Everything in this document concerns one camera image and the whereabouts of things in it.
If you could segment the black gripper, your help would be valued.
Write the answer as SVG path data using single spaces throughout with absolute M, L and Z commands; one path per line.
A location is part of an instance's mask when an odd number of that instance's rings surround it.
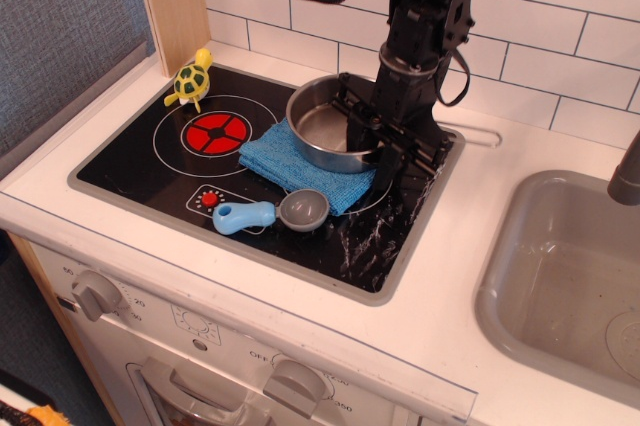
M 347 119 L 347 151 L 364 152 L 378 148 L 375 127 L 405 127 L 429 144 L 440 147 L 443 134 L 433 117 L 433 107 L 444 99 L 441 87 L 451 57 L 421 65 L 407 65 L 383 54 L 374 90 L 369 98 L 351 108 Z M 388 143 L 384 146 L 372 183 L 375 194 L 384 193 L 403 165 L 403 150 Z

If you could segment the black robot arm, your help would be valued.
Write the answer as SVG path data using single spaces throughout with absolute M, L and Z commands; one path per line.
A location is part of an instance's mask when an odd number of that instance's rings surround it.
M 342 73 L 334 108 L 347 117 L 347 149 L 373 149 L 377 155 L 373 189 L 385 191 L 409 162 L 434 176 L 451 148 L 435 122 L 436 103 L 458 104 L 465 93 L 442 96 L 452 61 L 467 65 L 458 48 L 469 40 L 475 22 L 471 0 L 389 0 L 389 33 L 380 48 L 380 66 L 372 92 Z

